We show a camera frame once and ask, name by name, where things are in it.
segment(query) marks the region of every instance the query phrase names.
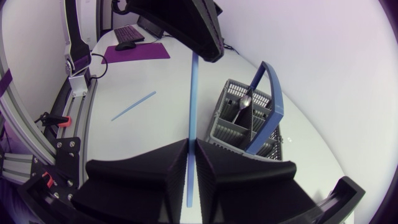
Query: black cable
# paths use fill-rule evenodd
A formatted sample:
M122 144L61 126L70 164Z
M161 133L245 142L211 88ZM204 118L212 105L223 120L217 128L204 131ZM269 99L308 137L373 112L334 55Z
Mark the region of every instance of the black cable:
M233 48L231 45L228 45L228 44L224 43L224 48L225 48L225 49L228 49L228 50L233 50L233 51L235 51L238 55L240 55L239 52L238 52L235 48Z
M129 11L126 11L126 9L123 10L123 11L119 9L119 6L118 6L118 3L119 3L119 2L120 2L119 0L112 0L112 3L111 3L112 10L113 10L115 13L119 14L119 15L126 15L126 14L128 14Z
M106 60L106 58L103 55L96 54L96 53L92 53L91 55L99 56L99 57L103 58L105 61L106 67L105 67L104 73L100 77L90 77L89 81L91 81L92 79L99 79L99 78L104 77L104 75L106 74L106 71L108 71L108 61Z
M146 44L153 44L154 42L157 42L157 41L159 41L160 39L156 39L155 41L152 41L152 42L149 42L149 43L142 43L142 44L139 44L139 45L146 45Z

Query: white wall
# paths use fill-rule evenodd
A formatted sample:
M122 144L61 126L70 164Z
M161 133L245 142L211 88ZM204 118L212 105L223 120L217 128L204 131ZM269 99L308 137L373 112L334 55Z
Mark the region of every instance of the white wall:
M284 93L365 189L355 223L368 223L398 161L397 42L379 2L216 2L225 42L275 68Z
M60 3L6 1L2 34L8 66L33 120L52 105L67 78Z

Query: computer mouse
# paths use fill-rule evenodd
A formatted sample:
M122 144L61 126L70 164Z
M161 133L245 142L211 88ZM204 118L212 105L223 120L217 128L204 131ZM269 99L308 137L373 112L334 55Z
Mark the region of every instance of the computer mouse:
M114 49L117 51L128 50L128 49L136 48L136 46L137 46L136 43L134 43L133 41L127 41L127 42L118 44Z

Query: blue handle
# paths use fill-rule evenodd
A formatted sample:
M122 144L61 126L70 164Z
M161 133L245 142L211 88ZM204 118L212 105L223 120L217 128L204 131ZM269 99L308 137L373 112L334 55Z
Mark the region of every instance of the blue handle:
M253 141L246 148L246 152L256 155L265 141L269 138L275 128L278 126L281 119L284 117L284 101L282 99L282 89L280 88L278 77L276 76L274 68L267 62L261 62L261 65L250 84L250 88L255 90L265 73L268 71L269 81L271 83L272 94L272 110L262 125L261 129L254 137Z

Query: screw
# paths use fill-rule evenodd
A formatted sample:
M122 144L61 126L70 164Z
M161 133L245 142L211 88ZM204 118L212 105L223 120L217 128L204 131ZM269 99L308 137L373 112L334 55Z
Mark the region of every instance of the screw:
M67 68L68 71L72 71L72 65L70 64L69 61L66 61L66 62L65 62L65 66L66 66L66 68Z

